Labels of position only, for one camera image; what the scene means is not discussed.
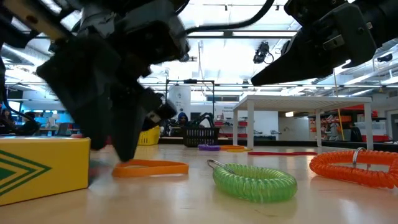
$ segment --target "ceiling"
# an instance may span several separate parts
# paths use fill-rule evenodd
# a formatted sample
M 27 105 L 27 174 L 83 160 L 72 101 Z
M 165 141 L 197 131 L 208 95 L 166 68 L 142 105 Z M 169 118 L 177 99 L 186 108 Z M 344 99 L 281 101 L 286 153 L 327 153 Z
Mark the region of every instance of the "ceiling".
M 57 9 L 52 0 L 42 0 L 53 9 Z M 287 0 L 276 0 L 271 10 L 257 23 L 241 30 L 298 30 L 300 25 L 294 19 L 288 16 L 283 8 Z M 181 12 L 180 18 L 186 28 L 220 23 L 239 22 L 251 18 L 260 10 L 264 0 L 191 0 L 189 5 Z M 71 29 L 79 20 L 80 13 L 78 11 L 69 15 L 62 21 L 62 24 Z M 17 20 L 13 24 L 20 29 L 28 29 Z M 215 80 L 217 83 L 239 83 L 249 80 L 257 72 L 261 71 L 266 64 L 254 64 L 253 56 L 262 41 L 269 43 L 271 53 L 277 59 L 280 56 L 280 50 L 287 39 L 189 39 L 191 50 L 189 55 L 198 58 L 194 62 L 165 62 L 160 65 L 153 65 L 153 74 L 140 80 L 141 83 L 164 83 L 168 77 L 171 80 L 185 80 L 195 78 L 199 80 Z M 372 61 L 360 65 L 356 68 L 343 70 L 341 67 L 336 68 L 337 85 L 387 85 L 398 83 L 397 49 L 398 42 L 391 41 L 378 51 L 382 56 L 388 52 L 392 52 L 394 60 L 391 62 L 375 62 Z M 7 64 L 8 71 L 6 73 L 7 82 L 13 88 L 21 90 L 38 90 L 50 91 L 46 85 L 38 85 L 44 81 L 37 77 L 34 73 L 35 68 L 44 63 L 52 53 L 48 51 L 50 41 L 47 39 L 34 39 L 29 42 L 26 49 L 13 49 L 5 46 L 1 52 L 1 57 Z M 334 85 L 335 78 L 333 76 L 324 79 L 311 79 L 293 84 L 299 85 Z M 164 86 L 155 86 L 155 89 L 162 91 Z M 206 88 L 192 87 L 195 91 L 201 91 L 206 94 Z M 356 96 L 364 90 L 372 88 L 350 87 L 338 88 L 341 95 Z M 216 88 L 217 95 L 315 95 L 330 96 L 335 95 L 335 88 L 330 86 L 324 88 L 322 86 L 285 86 L 285 87 L 263 87 L 263 88 L 242 88 L 241 86 L 229 86 Z

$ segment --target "chair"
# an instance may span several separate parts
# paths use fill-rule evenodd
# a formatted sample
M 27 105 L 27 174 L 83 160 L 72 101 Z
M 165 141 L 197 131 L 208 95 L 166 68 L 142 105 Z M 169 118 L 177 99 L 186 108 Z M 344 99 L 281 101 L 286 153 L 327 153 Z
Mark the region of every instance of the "chair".
M 68 134 L 69 124 L 70 123 L 59 124 L 60 127 L 58 128 L 56 136 L 70 136 L 70 134 Z

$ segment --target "table leg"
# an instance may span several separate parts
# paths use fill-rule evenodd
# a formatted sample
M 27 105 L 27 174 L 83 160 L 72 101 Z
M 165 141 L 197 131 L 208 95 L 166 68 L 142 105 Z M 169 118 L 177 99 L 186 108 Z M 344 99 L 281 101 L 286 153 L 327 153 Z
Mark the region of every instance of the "table leg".
M 254 101 L 248 100 L 248 148 L 254 147 Z
M 315 111 L 315 125 L 317 127 L 317 145 L 322 147 L 321 113 L 318 110 Z
M 366 147 L 367 150 L 373 150 L 373 131 L 372 131 L 372 110 L 371 104 L 365 103 L 365 128 L 366 128 Z
M 234 123 L 233 123 L 233 145 L 238 145 L 238 110 L 234 110 Z

